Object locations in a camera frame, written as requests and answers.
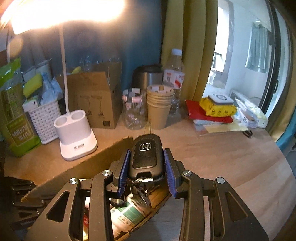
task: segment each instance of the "car key fob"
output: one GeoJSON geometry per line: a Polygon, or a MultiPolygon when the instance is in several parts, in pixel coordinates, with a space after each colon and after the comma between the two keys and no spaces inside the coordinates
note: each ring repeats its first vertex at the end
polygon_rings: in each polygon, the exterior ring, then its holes
{"type": "Polygon", "coordinates": [[[133,141],[128,178],[157,183],[164,178],[163,147],[159,136],[147,134],[133,141]]]}

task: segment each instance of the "blue gripper pad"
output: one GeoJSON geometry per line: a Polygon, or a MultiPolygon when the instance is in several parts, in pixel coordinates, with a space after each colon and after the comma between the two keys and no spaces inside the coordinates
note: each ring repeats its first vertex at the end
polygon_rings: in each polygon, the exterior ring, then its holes
{"type": "Polygon", "coordinates": [[[126,187],[126,179],[128,177],[128,163],[129,163],[130,157],[131,157],[131,151],[127,150],[126,156],[124,158],[124,163],[122,165],[122,169],[119,175],[119,180],[118,180],[118,191],[117,191],[118,197],[121,197],[126,187]]]}
{"type": "Polygon", "coordinates": [[[176,198],[178,191],[177,191],[177,179],[176,175],[180,176],[180,173],[178,171],[178,168],[176,166],[175,160],[172,156],[172,153],[170,149],[165,149],[163,151],[163,155],[165,158],[165,175],[168,182],[168,187],[170,189],[170,193],[173,195],[174,198],[176,198]]]}

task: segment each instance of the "white lamp base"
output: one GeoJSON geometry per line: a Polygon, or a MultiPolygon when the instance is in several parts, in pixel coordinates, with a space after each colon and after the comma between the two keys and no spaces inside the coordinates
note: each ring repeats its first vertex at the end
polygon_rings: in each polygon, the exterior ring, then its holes
{"type": "Polygon", "coordinates": [[[61,155],[73,161],[94,152],[98,143],[84,110],[62,115],[54,121],[61,143],[61,155]]]}
{"type": "Polygon", "coordinates": [[[83,140],[74,142],[69,145],[64,145],[62,144],[62,142],[60,143],[61,155],[66,161],[73,161],[88,154],[91,154],[98,147],[98,143],[93,130],[91,130],[91,134],[83,140]]]}

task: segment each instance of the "glass jar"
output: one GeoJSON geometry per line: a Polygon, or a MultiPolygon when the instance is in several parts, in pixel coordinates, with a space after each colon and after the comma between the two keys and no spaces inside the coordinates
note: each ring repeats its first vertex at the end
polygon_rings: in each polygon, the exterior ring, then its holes
{"type": "Polygon", "coordinates": [[[131,130],[145,126],[146,92],[139,88],[126,89],[122,95],[123,122],[131,130]]]}

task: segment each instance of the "stainless steel container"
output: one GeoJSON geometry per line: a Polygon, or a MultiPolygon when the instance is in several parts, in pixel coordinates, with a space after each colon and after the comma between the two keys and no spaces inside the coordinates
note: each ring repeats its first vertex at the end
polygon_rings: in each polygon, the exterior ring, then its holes
{"type": "Polygon", "coordinates": [[[163,82],[163,70],[161,65],[143,65],[133,72],[132,88],[146,90],[150,85],[161,85],[163,82]]]}

